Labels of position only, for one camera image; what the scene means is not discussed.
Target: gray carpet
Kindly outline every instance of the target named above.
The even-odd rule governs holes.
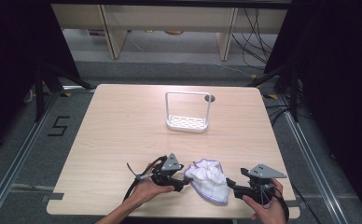
[[[262,76],[262,71],[247,66],[229,66],[228,68],[213,64],[179,64],[179,63],[77,63],[83,78],[90,84],[130,83],[161,85],[212,85],[212,86],[245,86],[252,81],[251,75]],[[64,85],[75,85],[62,79]],[[262,94],[273,93],[275,78],[262,84]],[[7,195],[0,210],[0,223],[93,223],[99,217],[88,216],[51,216],[46,212],[46,201],[50,189],[63,168],[68,152],[93,93],[72,93],[70,97],[60,97],[50,110],[47,122],[35,145],[23,165],[15,184],[19,184]],[[279,105],[274,99],[265,99],[265,105]],[[268,108],[268,115],[278,110]],[[66,125],[63,136],[49,136],[59,133],[52,125],[59,116],[68,116],[59,124]],[[347,179],[336,161],[328,154],[323,136],[312,118],[309,118],[307,107],[299,107],[299,125],[316,156],[320,166],[326,173],[327,180],[339,197],[341,207],[350,223],[362,223],[362,205],[355,196]],[[35,118],[35,103],[31,102],[21,108],[20,113],[9,126],[4,136],[4,144],[0,146],[0,181],[18,152]],[[273,130],[281,149],[285,166],[291,182],[297,187],[308,204],[319,216],[322,223],[333,223],[320,192],[314,183],[312,174],[300,152],[298,143],[289,128],[284,115],[274,123]],[[30,186],[43,186],[31,189]],[[316,223],[312,213],[297,196],[301,204],[301,215],[289,223]],[[258,223],[249,219],[238,223]]]

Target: person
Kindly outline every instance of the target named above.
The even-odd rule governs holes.
[[[283,185],[276,179],[273,179],[274,186],[280,191],[277,196],[281,197],[283,193]],[[173,186],[158,186],[151,178],[141,180],[131,196],[127,198],[119,207],[112,211],[107,216],[100,219],[96,224],[119,224],[121,223],[134,209],[143,205],[162,193],[174,191]],[[261,204],[256,203],[252,198],[244,195],[243,200],[256,212],[252,219],[260,219],[264,224],[283,224],[285,222],[285,214],[282,206],[274,197],[271,199],[271,207],[263,208]]]

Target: wooden table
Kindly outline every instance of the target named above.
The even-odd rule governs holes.
[[[204,91],[215,96],[208,129],[204,133],[175,132],[166,126],[165,92]],[[205,114],[203,97],[178,95],[169,98],[170,111],[178,115]],[[186,167],[194,161],[221,162],[224,174],[248,186],[240,168],[263,163],[286,174],[265,106],[255,88],[100,85],[90,102],[76,140],[63,167],[48,212],[52,215],[106,215],[117,207],[133,182],[126,162],[140,174],[157,157],[175,154]],[[289,179],[284,185],[286,201],[295,201]],[[228,205],[207,202],[191,186],[163,194],[144,204],[133,217],[248,218],[253,214],[230,190]],[[290,207],[290,218],[299,216]]]

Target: white basket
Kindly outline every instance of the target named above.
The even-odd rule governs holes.
[[[169,94],[195,94],[208,96],[207,99],[207,113],[205,118],[191,118],[176,116],[170,114],[169,108]],[[192,132],[192,133],[203,133],[207,130],[208,126],[208,115],[210,112],[210,104],[212,101],[212,95],[208,92],[197,92],[197,91],[167,91],[166,92],[166,112],[167,112],[167,127],[169,129],[179,132]]]

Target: white cloth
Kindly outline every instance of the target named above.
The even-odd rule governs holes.
[[[184,175],[193,178],[190,184],[203,198],[213,203],[228,203],[230,188],[219,161],[202,159],[193,162]]]

